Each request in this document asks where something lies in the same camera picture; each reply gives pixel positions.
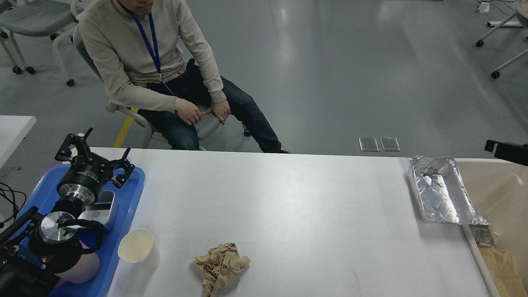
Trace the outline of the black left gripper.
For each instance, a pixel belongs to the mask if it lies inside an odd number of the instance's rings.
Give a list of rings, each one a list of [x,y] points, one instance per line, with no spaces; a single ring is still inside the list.
[[[128,160],[130,147],[120,159],[96,159],[87,144],[87,137],[93,128],[83,135],[68,134],[60,145],[54,159],[70,163],[70,168],[57,186],[59,201],[78,205],[92,205],[99,199],[107,182],[120,189],[134,171],[134,164]]]

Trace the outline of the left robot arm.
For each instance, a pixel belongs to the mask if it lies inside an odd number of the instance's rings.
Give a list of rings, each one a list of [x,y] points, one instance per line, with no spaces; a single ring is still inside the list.
[[[121,188],[134,171],[130,147],[119,159],[108,160],[91,151],[87,137],[68,134],[55,160],[70,167],[57,185],[59,199],[42,215],[30,207],[1,233],[2,297],[47,297],[81,261],[96,255],[104,242],[104,224],[81,218],[94,205],[107,182]]]

